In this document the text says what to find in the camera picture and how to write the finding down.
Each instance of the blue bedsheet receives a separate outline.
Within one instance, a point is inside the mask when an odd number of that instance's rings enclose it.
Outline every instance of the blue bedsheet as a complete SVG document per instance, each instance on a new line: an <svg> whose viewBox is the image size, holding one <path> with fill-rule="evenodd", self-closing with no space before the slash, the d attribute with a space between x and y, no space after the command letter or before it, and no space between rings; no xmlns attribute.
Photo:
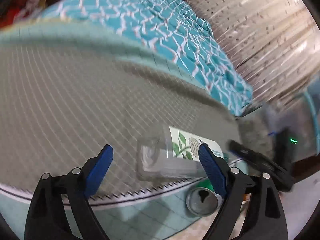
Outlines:
<svg viewBox="0 0 320 240"><path fill-rule="evenodd" d="M182 0L62 0L41 17L92 21L141 42L191 73L235 115L251 102L252 88L215 42L210 24Z"/></svg>

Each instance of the silver screw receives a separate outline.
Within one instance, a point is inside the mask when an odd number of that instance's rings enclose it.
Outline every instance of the silver screw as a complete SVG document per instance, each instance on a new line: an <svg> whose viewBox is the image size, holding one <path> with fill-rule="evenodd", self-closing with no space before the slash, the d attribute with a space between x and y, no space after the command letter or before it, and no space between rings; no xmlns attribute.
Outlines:
<svg viewBox="0 0 320 240"><path fill-rule="evenodd" d="M268 173L263 173L262 176L265 178L265 179L270 179L270 175Z"/></svg>
<svg viewBox="0 0 320 240"><path fill-rule="evenodd" d="M231 168L231 172L234 173L234 174L238 174L239 173L239 169L236 168L236 167L232 167Z"/></svg>
<svg viewBox="0 0 320 240"><path fill-rule="evenodd" d="M74 174L74 175L77 175L77 174L79 174L81 172L81 169L80 168L74 168L73 170L72 170L72 173Z"/></svg>
<svg viewBox="0 0 320 240"><path fill-rule="evenodd" d="M44 173L44 174L42 174L42 177L41 177L42 179L47 179L47 178L49 178L49 173Z"/></svg>

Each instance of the soda can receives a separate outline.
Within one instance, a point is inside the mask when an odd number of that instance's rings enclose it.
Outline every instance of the soda can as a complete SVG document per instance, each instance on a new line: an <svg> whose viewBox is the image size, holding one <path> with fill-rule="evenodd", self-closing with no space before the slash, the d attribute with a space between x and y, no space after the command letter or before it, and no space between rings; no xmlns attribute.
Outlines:
<svg viewBox="0 0 320 240"><path fill-rule="evenodd" d="M190 189L186 203L192 214L198 217L207 217L220 208L223 198L214 192L209 179L205 179Z"/></svg>

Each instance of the white label with green leaves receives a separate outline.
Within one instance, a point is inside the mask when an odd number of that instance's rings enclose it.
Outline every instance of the white label with green leaves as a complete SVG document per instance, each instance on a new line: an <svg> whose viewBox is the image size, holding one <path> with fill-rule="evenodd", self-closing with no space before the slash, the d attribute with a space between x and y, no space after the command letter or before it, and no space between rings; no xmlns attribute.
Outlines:
<svg viewBox="0 0 320 240"><path fill-rule="evenodd" d="M223 158L223 153L220 146L212 140L179 130L174 127L169 127L173 145L173 156L182 159L189 159L199 162L199 146L207 143L213 154Z"/></svg>

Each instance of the transparent plastic bottle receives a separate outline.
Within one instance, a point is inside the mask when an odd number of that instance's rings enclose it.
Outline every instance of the transparent plastic bottle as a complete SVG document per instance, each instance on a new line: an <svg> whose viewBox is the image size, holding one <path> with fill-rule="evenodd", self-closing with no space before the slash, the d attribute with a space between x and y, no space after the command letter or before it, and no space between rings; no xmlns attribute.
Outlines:
<svg viewBox="0 0 320 240"><path fill-rule="evenodd" d="M223 158L215 141L156 124L138 140L138 173L143 177L206 177L198 158L198 149L203 142L208 143L216 156Z"/></svg>

